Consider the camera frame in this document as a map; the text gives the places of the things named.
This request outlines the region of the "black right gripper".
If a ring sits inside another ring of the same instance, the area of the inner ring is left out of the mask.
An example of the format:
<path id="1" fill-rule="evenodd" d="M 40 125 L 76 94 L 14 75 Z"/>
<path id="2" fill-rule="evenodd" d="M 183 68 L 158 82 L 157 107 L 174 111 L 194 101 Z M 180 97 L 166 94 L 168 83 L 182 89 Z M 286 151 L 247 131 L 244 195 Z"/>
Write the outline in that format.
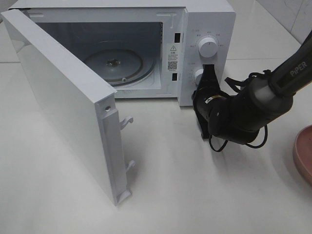
<path id="1" fill-rule="evenodd" d="M 203 73 L 197 89 L 192 94 L 193 109 L 197 117 L 201 137 L 208 139 L 210 134 L 209 114 L 213 107 L 216 107 L 214 99 L 226 99 L 230 96 L 221 91 L 218 80 L 215 74 L 215 66 L 213 64 L 203 64 Z"/>

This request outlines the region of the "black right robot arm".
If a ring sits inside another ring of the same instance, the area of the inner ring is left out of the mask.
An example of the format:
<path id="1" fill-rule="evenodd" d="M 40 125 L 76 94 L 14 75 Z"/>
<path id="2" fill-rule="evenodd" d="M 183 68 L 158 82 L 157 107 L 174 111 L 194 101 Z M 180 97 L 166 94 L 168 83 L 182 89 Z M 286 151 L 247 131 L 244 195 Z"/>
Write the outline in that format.
<path id="1" fill-rule="evenodd" d="M 261 128 L 288 112 L 293 96 L 312 81 L 312 36 L 273 71 L 250 73 L 244 81 L 231 78 L 226 83 L 237 93 L 220 89 L 212 64 L 203 73 L 192 95 L 193 108 L 203 139 L 212 137 L 249 146 Z"/>

